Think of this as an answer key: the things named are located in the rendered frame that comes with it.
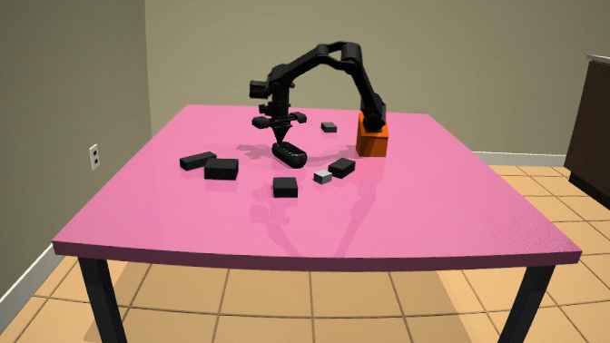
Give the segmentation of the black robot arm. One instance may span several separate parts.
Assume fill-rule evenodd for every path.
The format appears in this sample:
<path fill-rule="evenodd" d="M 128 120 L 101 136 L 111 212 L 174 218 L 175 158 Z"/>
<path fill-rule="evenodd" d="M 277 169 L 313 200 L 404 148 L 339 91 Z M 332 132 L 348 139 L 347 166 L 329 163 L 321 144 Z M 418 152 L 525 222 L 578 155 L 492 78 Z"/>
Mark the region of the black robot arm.
<path fill-rule="evenodd" d="M 340 61 L 329 56 L 329 53 L 341 50 Z M 289 100 L 293 80 L 319 64 L 328 64 L 336 70 L 350 74 L 360 94 L 360 110 L 365 133 L 383 132 L 386 124 L 386 104 L 378 93 L 374 93 L 370 80 L 363 66 L 363 57 L 359 44 L 338 41 L 332 44 L 319 44 L 311 51 L 290 64 L 280 64 L 272 68 L 267 82 L 250 82 L 251 99 L 268 99 L 284 102 Z"/>

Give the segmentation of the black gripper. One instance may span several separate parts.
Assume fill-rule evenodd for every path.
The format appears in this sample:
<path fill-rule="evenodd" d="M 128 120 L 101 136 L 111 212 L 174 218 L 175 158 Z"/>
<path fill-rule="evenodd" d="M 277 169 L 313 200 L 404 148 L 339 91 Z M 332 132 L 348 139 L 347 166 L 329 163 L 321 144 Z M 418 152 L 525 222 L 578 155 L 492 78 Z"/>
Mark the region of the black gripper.
<path fill-rule="evenodd" d="M 293 112 L 289 114 L 289 101 L 279 102 L 270 101 L 271 104 L 271 118 L 264 116 L 255 116 L 251 120 L 251 125 L 258 129 L 266 129 L 269 126 L 272 128 L 275 138 L 278 144 L 281 144 L 286 133 L 292 127 L 290 121 L 297 121 L 298 123 L 306 123 L 307 116 L 304 113 Z M 277 120 L 277 121 L 275 121 Z"/>

